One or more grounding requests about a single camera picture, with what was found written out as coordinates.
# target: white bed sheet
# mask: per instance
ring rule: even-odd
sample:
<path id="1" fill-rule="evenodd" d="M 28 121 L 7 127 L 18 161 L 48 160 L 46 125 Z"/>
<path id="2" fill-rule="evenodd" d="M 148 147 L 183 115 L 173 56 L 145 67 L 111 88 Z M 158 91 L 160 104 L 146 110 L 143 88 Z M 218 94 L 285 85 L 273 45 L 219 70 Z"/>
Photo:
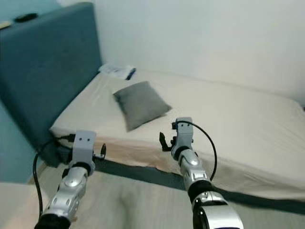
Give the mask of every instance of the white bed sheet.
<path id="1" fill-rule="evenodd" d="M 173 107 L 165 116 L 127 132 L 112 93 L 150 81 Z M 293 100 L 224 83 L 138 70 L 130 81 L 97 75 L 51 127 L 56 136 L 92 130 L 95 150 L 107 145 L 107 159 L 179 173 L 159 132 L 170 142 L 171 122 L 190 116 L 211 136 L 218 154 L 214 184 L 228 191 L 273 199 L 305 200 L 305 112 Z M 194 129 L 193 147 L 211 174 L 213 150 Z"/>

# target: gray pillow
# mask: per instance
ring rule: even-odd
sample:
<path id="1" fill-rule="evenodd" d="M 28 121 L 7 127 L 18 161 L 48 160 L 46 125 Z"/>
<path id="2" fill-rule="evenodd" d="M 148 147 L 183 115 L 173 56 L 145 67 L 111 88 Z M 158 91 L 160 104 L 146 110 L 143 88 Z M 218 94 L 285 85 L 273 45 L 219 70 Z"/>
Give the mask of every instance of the gray pillow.
<path id="1" fill-rule="evenodd" d="M 113 95 L 124 113 L 128 131 L 171 110 L 148 81 L 125 87 Z"/>

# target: dark gray bed frame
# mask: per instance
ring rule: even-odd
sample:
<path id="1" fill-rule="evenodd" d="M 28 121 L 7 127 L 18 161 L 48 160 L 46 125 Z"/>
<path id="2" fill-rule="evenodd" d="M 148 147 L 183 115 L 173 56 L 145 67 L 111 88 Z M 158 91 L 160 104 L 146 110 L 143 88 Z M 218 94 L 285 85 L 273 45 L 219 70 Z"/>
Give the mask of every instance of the dark gray bed frame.
<path id="1" fill-rule="evenodd" d="M 93 5 L 79 3 L 0 31 L 0 97 L 34 147 L 52 136 L 57 116 L 92 80 L 101 65 Z M 56 145 L 42 154 L 50 166 L 60 159 Z M 184 190 L 182 177 L 150 167 L 111 161 L 97 170 Z M 305 214 L 305 203 L 219 190 L 227 200 Z"/>

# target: white wall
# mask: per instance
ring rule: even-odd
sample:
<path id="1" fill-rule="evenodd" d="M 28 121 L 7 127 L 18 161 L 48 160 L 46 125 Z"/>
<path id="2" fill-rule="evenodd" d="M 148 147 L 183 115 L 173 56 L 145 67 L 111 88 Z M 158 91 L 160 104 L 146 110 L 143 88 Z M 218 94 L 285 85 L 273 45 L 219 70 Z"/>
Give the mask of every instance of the white wall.
<path id="1" fill-rule="evenodd" d="M 237 83 L 305 105 L 303 0 L 92 1 L 104 62 Z"/>

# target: bed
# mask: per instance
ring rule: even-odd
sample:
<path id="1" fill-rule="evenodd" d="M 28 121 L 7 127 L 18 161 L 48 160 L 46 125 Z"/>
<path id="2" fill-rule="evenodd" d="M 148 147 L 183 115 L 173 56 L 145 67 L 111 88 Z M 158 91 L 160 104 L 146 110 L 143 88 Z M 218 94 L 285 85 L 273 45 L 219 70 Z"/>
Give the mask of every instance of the bed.
<path id="1" fill-rule="evenodd" d="M 93 7 L 80 3 L 1 32 L 0 96 L 34 146 L 89 129 L 95 150 L 107 144 L 97 170 L 183 189 L 170 153 L 161 151 L 171 122 L 191 116 L 212 137 L 219 167 L 214 179 L 228 199 L 305 214 L 305 114 L 299 104 L 272 94 L 184 76 L 138 70 L 130 81 L 97 74 L 101 65 Z M 166 115 L 127 132 L 112 94 L 149 81 L 173 107 Z M 43 154 L 57 166 L 65 142 Z M 213 155 L 194 133 L 194 148 L 208 173 Z"/>

